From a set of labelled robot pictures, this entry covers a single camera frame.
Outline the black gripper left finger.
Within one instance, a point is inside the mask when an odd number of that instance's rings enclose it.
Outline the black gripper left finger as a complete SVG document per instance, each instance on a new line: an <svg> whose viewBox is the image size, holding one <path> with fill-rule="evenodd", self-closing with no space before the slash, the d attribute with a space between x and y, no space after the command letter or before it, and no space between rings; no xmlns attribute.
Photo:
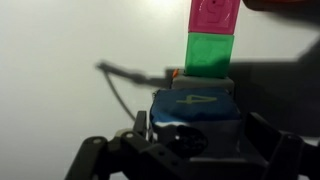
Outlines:
<svg viewBox="0 0 320 180"><path fill-rule="evenodd" d="M109 180L122 172L129 180L187 180L185 163L147 139L147 113L139 111L132 129L83 141L65 180Z"/></svg>

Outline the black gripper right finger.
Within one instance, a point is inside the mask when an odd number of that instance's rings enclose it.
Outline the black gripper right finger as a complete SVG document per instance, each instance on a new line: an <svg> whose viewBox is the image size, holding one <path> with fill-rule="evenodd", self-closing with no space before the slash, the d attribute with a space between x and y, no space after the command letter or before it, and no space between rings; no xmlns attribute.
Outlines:
<svg viewBox="0 0 320 180"><path fill-rule="evenodd" d="M247 115L245 136L266 165L236 160L194 162L186 171L188 180L298 180L299 175L320 180L320 146L274 129L254 112Z"/></svg>

